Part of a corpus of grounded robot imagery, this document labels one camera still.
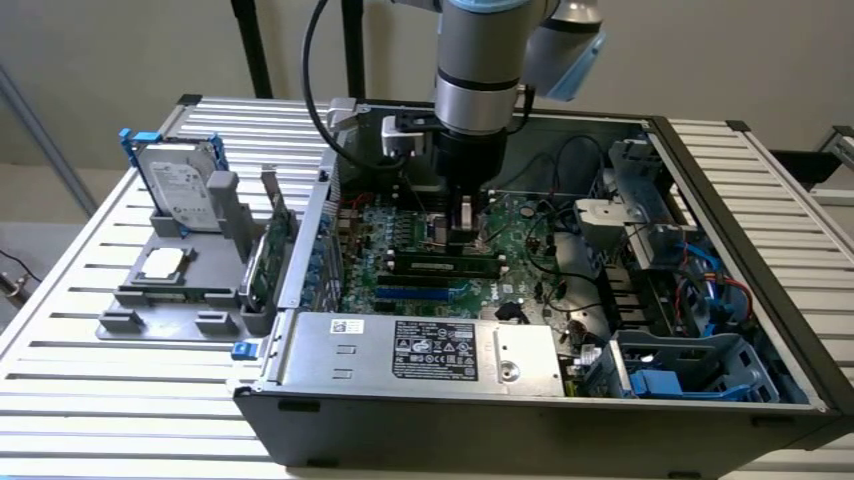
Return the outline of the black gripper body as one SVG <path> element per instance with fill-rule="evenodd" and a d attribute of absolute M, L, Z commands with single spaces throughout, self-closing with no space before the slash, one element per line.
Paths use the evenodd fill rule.
<path fill-rule="evenodd" d="M 458 195 L 474 195 L 501 170 L 506 154 L 506 130 L 469 135 L 451 130 L 437 134 L 437 174 Z"/>

